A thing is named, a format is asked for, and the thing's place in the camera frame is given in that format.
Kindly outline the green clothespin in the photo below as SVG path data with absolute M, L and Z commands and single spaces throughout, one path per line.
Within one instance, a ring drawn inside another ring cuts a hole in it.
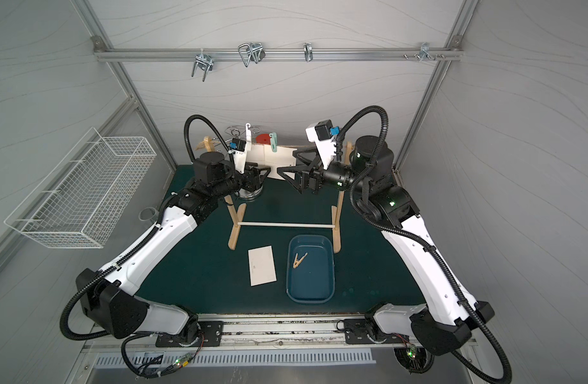
M 272 150 L 273 153 L 276 153 L 278 151 L 277 134 L 275 132 L 271 132 L 269 134 L 269 138 L 270 138 L 271 150 Z

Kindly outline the yellow wooden clothespin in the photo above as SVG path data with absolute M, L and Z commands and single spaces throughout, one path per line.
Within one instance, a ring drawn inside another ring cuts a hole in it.
M 306 257 L 308 256 L 308 253 L 305 253 L 302 257 L 300 257 L 298 254 L 295 255 L 293 264 L 292 264 L 292 268 L 296 269 L 300 266 L 300 264 L 303 262 L 303 260 L 306 259 Z

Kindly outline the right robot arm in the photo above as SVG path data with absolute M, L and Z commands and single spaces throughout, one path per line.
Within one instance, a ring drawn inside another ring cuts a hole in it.
M 507 354 L 488 322 L 495 312 L 477 300 L 458 280 L 433 243 L 412 196 L 396 182 L 394 154 L 386 143 L 388 113 L 364 107 L 344 126 L 331 120 L 306 129 L 310 147 L 296 150 L 297 166 L 278 169 L 298 192 L 318 192 L 333 186 L 348 193 L 356 214 L 377 229 L 408 268 L 423 294 L 423 303 L 409 309 L 385 304 L 372 312 L 372 323 L 383 334 L 410 335 L 425 349 L 427 371 L 436 356 L 450 354 L 487 383 L 510 383 L 513 373 Z M 474 366 L 462 353 L 478 330 L 495 351 L 502 374 L 496 378 Z

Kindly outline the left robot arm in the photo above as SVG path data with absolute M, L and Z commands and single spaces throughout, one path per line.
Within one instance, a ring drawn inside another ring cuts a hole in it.
M 244 135 L 223 142 L 223 152 L 188 155 L 194 176 L 185 187 L 165 199 L 156 222 L 124 252 L 101 269 L 84 270 L 76 279 L 77 292 L 60 315 L 66 339 L 86 341 L 111 335 L 165 334 L 183 345 L 199 337 L 196 315 L 181 306 L 137 297 L 144 280 L 164 257 L 218 208 L 221 201 L 245 190 L 261 190 L 271 172 L 268 166 L 247 162 L 252 148 L 251 126 Z

